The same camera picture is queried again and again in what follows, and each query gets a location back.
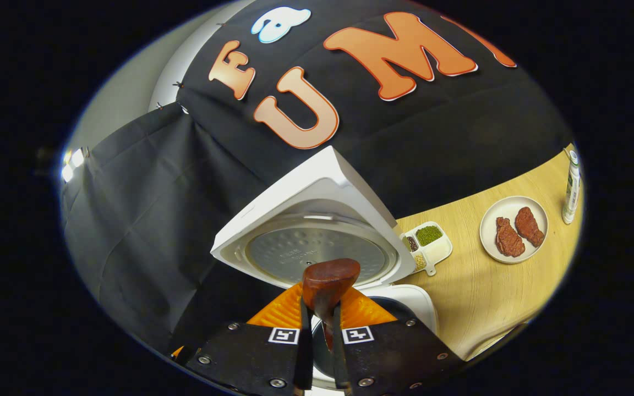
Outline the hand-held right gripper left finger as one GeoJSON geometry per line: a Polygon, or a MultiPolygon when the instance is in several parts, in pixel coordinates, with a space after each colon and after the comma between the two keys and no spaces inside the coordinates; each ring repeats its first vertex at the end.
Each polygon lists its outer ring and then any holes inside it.
{"type": "Polygon", "coordinates": [[[247,322],[222,326],[193,356],[193,372],[240,394],[303,394],[313,379],[311,312],[302,284],[247,322]]]}

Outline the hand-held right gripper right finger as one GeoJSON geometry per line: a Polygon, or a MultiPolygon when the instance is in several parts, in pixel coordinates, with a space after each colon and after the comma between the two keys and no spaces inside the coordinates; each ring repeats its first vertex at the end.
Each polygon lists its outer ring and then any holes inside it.
{"type": "Polygon", "coordinates": [[[397,318],[355,288],[334,313],[335,378],[352,393],[425,393],[466,365],[415,315],[397,318]]]}

